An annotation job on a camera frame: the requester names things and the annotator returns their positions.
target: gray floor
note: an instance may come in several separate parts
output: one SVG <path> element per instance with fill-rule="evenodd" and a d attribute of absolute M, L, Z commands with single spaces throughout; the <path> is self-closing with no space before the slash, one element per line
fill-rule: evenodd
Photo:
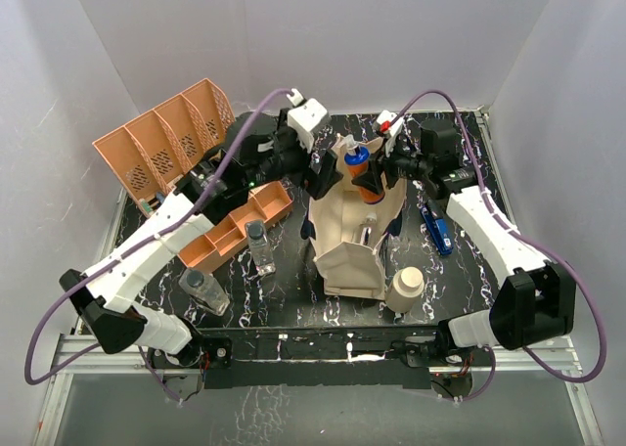
<path fill-rule="evenodd" d="M 544 373 L 498 373 L 483 397 L 459 407 L 431 395 L 253 387 L 203 391 L 178 409 L 150 376 L 75 376 L 56 444 L 583 444 L 563 382 Z"/>

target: white backdrop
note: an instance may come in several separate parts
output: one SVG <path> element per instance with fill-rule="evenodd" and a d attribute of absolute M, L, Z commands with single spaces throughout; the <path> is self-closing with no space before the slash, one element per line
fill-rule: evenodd
<path fill-rule="evenodd" d="M 78 0 L 0 0 L 0 444 L 30 444 L 47 382 L 23 380 L 35 325 L 68 268 L 93 262 L 120 186 L 91 142 L 136 114 Z M 41 337 L 50 368 L 71 305 Z"/>
<path fill-rule="evenodd" d="M 608 446 L 626 434 L 624 23 L 626 0 L 551 0 L 491 111 L 517 224 L 582 274 L 604 316 L 606 367 L 587 389 Z M 574 342 L 589 371 L 598 336 L 576 302 Z"/>
<path fill-rule="evenodd" d="M 282 86 L 377 112 L 491 104 L 548 0 L 80 2 L 140 111 L 209 77 L 237 112 Z"/>

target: blue object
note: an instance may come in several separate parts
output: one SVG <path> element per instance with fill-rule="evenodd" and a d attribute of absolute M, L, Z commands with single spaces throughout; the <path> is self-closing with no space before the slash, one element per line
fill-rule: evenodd
<path fill-rule="evenodd" d="M 454 245 L 448 235 L 448 226 L 437 203 L 433 200 L 428 200 L 420 208 L 420 213 L 439 253 L 441 255 L 450 255 Z"/>
<path fill-rule="evenodd" d="M 350 153 L 346 153 L 343 157 L 345 159 L 345 163 L 348 165 L 360 165 L 370 157 L 370 152 L 367 148 L 363 146 L 359 146 L 356 150 L 356 155 L 351 155 Z"/>

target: black table surface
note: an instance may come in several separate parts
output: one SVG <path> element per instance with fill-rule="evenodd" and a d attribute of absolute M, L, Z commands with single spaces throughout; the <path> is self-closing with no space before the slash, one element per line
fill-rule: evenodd
<path fill-rule="evenodd" d="M 418 138 L 420 122 L 432 117 L 452 118 L 445 112 L 407 115 L 412 137 Z M 372 114 L 333 115 L 330 125 L 319 135 L 316 148 L 331 146 L 336 134 L 352 134 L 357 140 L 374 139 L 371 125 L 375 118 Z M 495 202 L 504 209 L 474 113 L 463 113 L 463 120 L 486 184 Z M 395 314 L 380 301 L 324 295 L 323 280 L 312 261 L 313 247 L 300 237 L 309 198 L 288 181 L 283 185 L 293 199 L 293 210 L 268 231 L 277 272 L 260 278 L 247 248 L 215 270 L 214 277 L 233 301 L 224 316 L 205 312 L 179 288 L 177 282 L 185 267 L 178 258 L 149 282 L 138 300 L 168 314 L 183 316 L 198 328 L 435 324 L 493 303 L 498 291 L 493 272 L 470 237 L 449 218 L 446 219 L 454 235 L 455 249 L 449 256 L 438 254 L 418 209 L 426 196 L 417 181 L 408 184 L 402 232 L 397 238 L 389 238 L 385 262 L 388 283 L 397 270 L 407 266 L 424 273 L 425 290 L 412 310 Z M 127 239 L 144 221 L 145 217 L 128 199 L 116 244 Z"/>

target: glass bottle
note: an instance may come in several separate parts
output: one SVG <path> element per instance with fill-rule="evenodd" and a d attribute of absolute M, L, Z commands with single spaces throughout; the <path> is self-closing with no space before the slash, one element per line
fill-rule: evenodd
<path fill-rule="evenodd" d="M 376 222 L 376 214 L 368 213 L 368 215 L 365 217 L 365 220 L 356 228 L 352 241 L 360 245 L 375 245 Z"/>
<path fill-rule="evenodd" d="M 226 291 L 210 273 L 188 268 L 178 284 L 198 305 L 217 316 L 224 315 L 231 303 Z"/>
<path fill-rule="evenodd" d="M 263 221 L 257 219 L 246 223 L 247 246 L 250 249 L 252 260 L 257 273 L 262 277 L 276 271 L 272 247 L 267 239 L 267 231 Z"/>

